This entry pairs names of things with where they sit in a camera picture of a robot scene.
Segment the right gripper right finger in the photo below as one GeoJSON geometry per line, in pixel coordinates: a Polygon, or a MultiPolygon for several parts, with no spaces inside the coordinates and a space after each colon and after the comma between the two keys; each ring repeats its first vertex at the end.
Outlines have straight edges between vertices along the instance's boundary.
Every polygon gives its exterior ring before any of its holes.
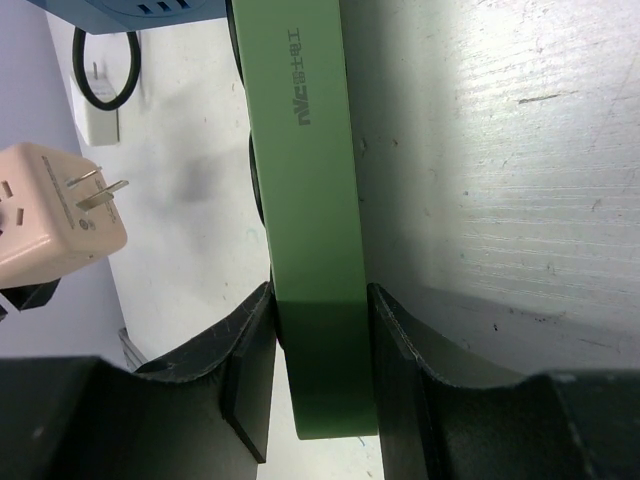
{"type": "Polygon", "coordinates": [[[367,289],[370,345],[387,479],[507,478],[518,444],[484,390],[520,375],[444,338],[382,286],[367,289]]]}

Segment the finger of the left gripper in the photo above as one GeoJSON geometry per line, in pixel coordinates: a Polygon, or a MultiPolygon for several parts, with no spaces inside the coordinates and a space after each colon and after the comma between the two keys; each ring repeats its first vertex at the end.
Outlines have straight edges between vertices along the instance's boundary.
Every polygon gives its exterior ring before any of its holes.
{"type": "Polygon", "coordinates": [[[60,280],[47,283],[5,288],[1,297],[7,300],[19,312],[45,306],[53,297],[60,280]]]}

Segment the pink cube adapter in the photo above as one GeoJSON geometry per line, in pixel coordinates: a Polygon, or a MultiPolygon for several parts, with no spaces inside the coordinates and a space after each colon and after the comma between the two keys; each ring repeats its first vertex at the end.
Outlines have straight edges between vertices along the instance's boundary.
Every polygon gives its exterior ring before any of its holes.
{"type": "Polygon", "coordinates": [[[48,283],[122,249],[115,193],[92,161],[19,143],[1,151],[1,287],[48,283]]]}

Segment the blue cube adapter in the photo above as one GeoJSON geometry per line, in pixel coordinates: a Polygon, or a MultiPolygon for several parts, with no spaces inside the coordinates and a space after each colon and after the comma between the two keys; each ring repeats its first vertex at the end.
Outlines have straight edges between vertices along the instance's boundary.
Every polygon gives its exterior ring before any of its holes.
{"type": "Polygon", "coordinates": [[[226,16],[224,0],[30,0],[94,35],[134,32],[226,16]]]}

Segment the green power strip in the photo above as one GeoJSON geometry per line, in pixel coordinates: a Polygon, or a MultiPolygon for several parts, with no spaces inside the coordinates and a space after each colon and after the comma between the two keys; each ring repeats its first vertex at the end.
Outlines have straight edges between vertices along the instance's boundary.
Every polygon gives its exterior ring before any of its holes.
{"type": "Polygon", "coordinates": [[[232,12],[297,435],[373,435],[340,5],[236,1],[232,12]]]}

